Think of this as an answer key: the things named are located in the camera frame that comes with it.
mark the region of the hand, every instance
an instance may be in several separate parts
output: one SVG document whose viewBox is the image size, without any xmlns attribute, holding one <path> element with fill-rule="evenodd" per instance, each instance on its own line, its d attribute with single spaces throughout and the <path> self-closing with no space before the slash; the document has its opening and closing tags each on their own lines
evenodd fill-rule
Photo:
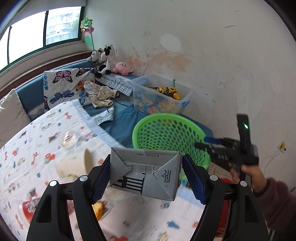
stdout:
<svg viewBox="0 0 296 241">
<path fill-rule="evenodd" d="M 254 192 L 259 193 L 265 188 L 267 180 L 263 176 L 263 173 L 261 172 L 259 166 L 242 165 L 241 170 L 252 177 L 251 188 L 253 188 Z M 238 184 L 240 181 L 238 173 L 233 168 L 231 168 L 230 174 L 232 176 L 232 182 Z"/>
</svg>

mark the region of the window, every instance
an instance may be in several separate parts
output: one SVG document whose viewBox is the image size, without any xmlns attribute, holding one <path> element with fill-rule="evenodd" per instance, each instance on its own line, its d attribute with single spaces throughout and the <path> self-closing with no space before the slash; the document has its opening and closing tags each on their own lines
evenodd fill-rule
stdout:
<svg viewBox="0 0 296 241">
<path fill-rule="evenodd" d="M 81 7 L 63 7 L 49 10 L 48 18 L 52 21 L 46 26 L 46 45 L 63 41 L 66 39 L 74 39 L 78 37 L 79 16 Z M 51 28 L 55 29 L 54 34 L 51 34 Z"/>
<path fill-rule="evenodd" d="M 11 26 L 9 37 L 9 62 L 43 47 L 45 12 L 40 12 L 18 21 Z M 28 34 L 34 23 L 33 34 Z"/>
<path fill-rule="evenodd" d="M 0 40 L 0 69 L 3 69 L 7 65 L 7 42 L 8 42 L 8 32 L 9 28 L 4 33 L 2 39 Z"/>
<path fill-rule="evenodd" d="M 84 7 L 64 7 L 34 14 L 11 25 L 0 40 L 0 73 L 38 51 L 81 40 L 79 23 L 83 14 Z"/>
</svg>

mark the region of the printed numbers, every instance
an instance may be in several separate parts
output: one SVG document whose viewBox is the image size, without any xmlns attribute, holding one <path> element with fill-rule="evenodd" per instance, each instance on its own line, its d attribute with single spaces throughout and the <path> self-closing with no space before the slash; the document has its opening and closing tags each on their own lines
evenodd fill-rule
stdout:
<svg viewBox="0 0 296 241">
<path fill-rule="evenodd" d="M 159 157 L 159 155 L 156 154 L 145 154 L 146 156 L 152 156 L 152 157 Z"/>
<path fill-rule="evenodd" d="M 143 156 L 144 153 L 136 153 L 137 156 Z M 157 154 L 145 154 L 145 156 L 150 156 L 150 157 L 159 157 Z"/>
</svg>

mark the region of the butterfly pillow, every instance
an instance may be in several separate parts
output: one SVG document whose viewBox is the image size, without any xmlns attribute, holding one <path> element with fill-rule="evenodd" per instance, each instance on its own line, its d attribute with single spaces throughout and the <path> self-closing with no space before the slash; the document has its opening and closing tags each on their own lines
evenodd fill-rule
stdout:
<svg viewBox="0 0 296 241">
<path fill-rule="evenodd" d="M 43 74 L 45 111 L 73 99 L 78 99 L 82 106 L 91 104 L 84 83 L 94 82 L 95 70 L 95 68 L 75 68 L 45 71 Z"/>
</svg>

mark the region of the folded cloth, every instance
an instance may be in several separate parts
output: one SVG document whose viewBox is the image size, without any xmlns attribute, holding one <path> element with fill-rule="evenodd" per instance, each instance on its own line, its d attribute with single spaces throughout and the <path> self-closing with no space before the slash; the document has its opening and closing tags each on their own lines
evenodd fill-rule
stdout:
<svg viewBox="0 0 296 241">
<path fill-rule="evenodd" d="M 98 126 L 107 121 L 113 121 L 114 119 L 114 106 L 108 108 L 107 110 L 103 111 L 92 117 L 93 120 L 98 124 Z"/>
<path fill-rule="evenodd" d="M 110 99 L 119 96 L 117 90 L 112 90 L 108 86 L 100 86 L 89 81 L 85 82 L 84 89 L 95 108 L 109 107 L 113 105 L 113 101 Z"/>
<path fill-rule="evenodd" d="M 100 79 L 96 78 L 96 81 L 118 90 L 127 96 L 130 96 L 133 92 L 133 83 L 131 80 L 117 74 L 104 74 Z"/>
</svg>

